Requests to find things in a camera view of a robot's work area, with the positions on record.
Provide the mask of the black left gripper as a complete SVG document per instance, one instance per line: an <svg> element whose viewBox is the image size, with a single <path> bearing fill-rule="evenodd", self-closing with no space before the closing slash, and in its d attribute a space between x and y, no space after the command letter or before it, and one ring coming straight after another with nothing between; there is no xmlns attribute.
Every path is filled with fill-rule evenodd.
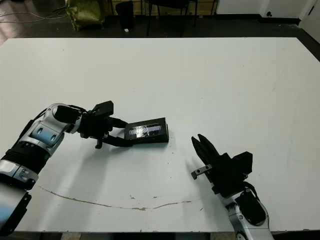
<svg viewBox="0 0 320 240"><path fill-rule="evenodd" d="M133 143L130 140L108 135L113 128L125 129L127 124L126 121L119 118L96 116L91 111L84 112L81 116L79 134L84 139L96 139L96 149L101 149L103 143L114 147L132 147Z"/></svg>

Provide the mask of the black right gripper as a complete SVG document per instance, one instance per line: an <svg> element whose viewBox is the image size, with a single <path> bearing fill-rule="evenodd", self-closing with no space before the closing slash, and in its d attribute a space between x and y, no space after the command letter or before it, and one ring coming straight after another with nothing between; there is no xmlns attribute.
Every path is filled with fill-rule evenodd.
<svg viewBox="0 0 320 240"><path fill-rule="evenodd" d="M213 184L213 192L224 198L241 192L247 178L247 153L242 152L234 157L227 153L220 155L206 137L202 134L197 136L198 139L192 136L191 142L205 166L191 172L193 179L205 174Z"/></svg>

